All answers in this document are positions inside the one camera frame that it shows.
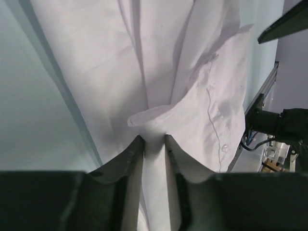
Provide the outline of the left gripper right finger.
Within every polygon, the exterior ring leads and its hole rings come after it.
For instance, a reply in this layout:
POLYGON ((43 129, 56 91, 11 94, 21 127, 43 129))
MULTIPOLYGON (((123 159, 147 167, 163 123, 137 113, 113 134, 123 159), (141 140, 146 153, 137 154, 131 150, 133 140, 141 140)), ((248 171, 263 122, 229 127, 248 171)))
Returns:
POLYGON ((165 136, 174 231, 305 231, 305 173, 215 173, 165 136))

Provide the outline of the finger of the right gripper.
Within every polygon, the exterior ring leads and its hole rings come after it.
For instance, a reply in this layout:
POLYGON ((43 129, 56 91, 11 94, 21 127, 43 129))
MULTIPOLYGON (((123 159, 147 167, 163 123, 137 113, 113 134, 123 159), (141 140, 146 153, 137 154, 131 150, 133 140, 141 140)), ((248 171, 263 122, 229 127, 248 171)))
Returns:
POLYGON ((308 1, 301 0, 267 27, 258 37, 259 44, 279 39, 308 28, 308 1))

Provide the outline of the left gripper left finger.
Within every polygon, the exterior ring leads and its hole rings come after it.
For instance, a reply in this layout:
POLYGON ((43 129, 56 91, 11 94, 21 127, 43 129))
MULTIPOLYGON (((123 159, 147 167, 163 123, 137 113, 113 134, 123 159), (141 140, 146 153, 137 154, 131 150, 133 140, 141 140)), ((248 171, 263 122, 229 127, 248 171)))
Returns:
POLYGON ((137 136, 100 168, 83 171, 2 171, 3 231, 135 231, 144 140, 137 136))

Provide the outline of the white long sleeve shirt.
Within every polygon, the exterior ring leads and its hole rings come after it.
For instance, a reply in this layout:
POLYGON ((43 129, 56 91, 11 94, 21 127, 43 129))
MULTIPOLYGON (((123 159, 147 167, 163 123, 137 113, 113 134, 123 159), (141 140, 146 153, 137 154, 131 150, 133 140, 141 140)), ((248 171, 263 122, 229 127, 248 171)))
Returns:
POLYGON ((137 230, 169 231, 164 136, 228 170, 245 129, 251 25, 237 0, 33 0, 103 162, 146 142, 137 230))

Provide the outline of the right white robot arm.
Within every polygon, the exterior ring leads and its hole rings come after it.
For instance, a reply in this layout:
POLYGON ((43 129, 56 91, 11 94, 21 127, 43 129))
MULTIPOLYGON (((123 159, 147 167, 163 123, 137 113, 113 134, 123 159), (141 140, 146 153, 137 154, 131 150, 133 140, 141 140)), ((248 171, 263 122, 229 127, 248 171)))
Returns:
MULTIPOLYGON (((308 2, 301 0, 283 16, 268 26, 258 37, 259 44, 306 30, 308 28, 308 2)), ((289 171, 308 171, 308 111, 303 108, 284 109, 280 114, 265 111, 257 104, 246 115, 246 130, 240 145, 253 152, 265 146, 265 152, 276 155, 281 144, 287 145, 289 171)))

